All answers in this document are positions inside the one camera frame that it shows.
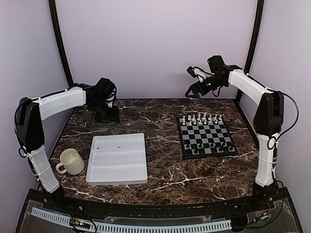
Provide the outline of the black grey chessboard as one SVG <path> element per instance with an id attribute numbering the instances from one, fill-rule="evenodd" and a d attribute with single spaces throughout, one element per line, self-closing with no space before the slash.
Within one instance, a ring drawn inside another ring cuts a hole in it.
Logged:
<path id="1" fill-rule="evenodd" d="M 197 159 L 212 156 L 235 156 L 238 154 L 238 151 L 226 124 L 225 126 L 181 126 L 181 124 L 177 122 L 177 128 L 179 131 L 183 159 Z M 214 147 L 216 147 L 218 150 L 219 147 L 222 147 L 223 142 L 226 142 L 226 146 L 223 147 L 222 152 L 211 152 L 211 143 L 214 143 Z M 203 145 L 202 148 L 198 147 L 200 143 L 202 143 Z M 197 154 L 193 153 L 193 149 L 191 148 L 192 144 L 197 144 Z M 199 149 L 204 149 L 205 153 L 200 154 Z M 187 155 L 186 150 L 192 150 L 192 154 Z"/>

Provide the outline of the white plastic tray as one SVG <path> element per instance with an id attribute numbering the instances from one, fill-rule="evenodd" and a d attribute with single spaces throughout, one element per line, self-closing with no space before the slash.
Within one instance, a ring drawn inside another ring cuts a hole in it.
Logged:
<path id="1" fill-rule="evenodd" d="M 95 186 L 147 183 L 144 134 L 93 137 L 86 182 Z"/>

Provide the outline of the tall black piece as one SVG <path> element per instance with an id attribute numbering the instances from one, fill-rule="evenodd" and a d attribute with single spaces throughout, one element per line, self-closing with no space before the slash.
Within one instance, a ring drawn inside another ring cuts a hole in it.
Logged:
<path id="1" fill-rule="evenodd" d="M 197 154 L 197 153 L 198 153 L 197 144 L 192 144 L 192 145 L 191 145 L 191 148 L 193 149 L 193 153 L 194 153 L 194 154 Z"/>

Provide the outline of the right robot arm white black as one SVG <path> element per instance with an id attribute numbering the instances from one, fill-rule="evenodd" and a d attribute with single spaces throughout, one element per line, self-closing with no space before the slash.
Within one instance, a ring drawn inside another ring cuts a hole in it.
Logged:
<path id="1" fill-rule="evenodd" d="M 238 65 L 227 65 L 220 55 L 207 60 L 210 72 L 199 67 L 188 67 L 187 72 L 198 81 L 192 84 L 185 96 L 198 99 L 217 88 L 232 85 L 247 95 L 257 106 L 253 118 L 253 128 L 259 142 L 258 170 L 253 184 L 253 196 L 248 199 L 248 207 L 259 210 L 267 202 L 267 194 L 277 180 L 278 141 L 284 132 L 281 130 L 284 120 L 284 98 L 287 94 L 272 90 L 243 71 Z"/>

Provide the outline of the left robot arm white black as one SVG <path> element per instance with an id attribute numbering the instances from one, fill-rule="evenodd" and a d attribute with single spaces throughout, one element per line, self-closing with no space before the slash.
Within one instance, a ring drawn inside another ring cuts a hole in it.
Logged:
<path id="1" fill-rule="evenodd" d="M 54 193 L 49 203 L 59 212 L 65 211 L 69 202 L 58 193 L 62 188 L 46 155 L 42 122 L 60 112 L 84 105 L 93 113 L 96 122 L 119 122 L 116 94 L 116 85 L 107 78 L 101 78 L 96 85 L 75 83 L 68 89 L 33 99 L 22 98 L 19 102 L 14 124 L 20 150 L 23 151 L 23 157 L 28 159 L 32 173 L 43 189 Z"/>

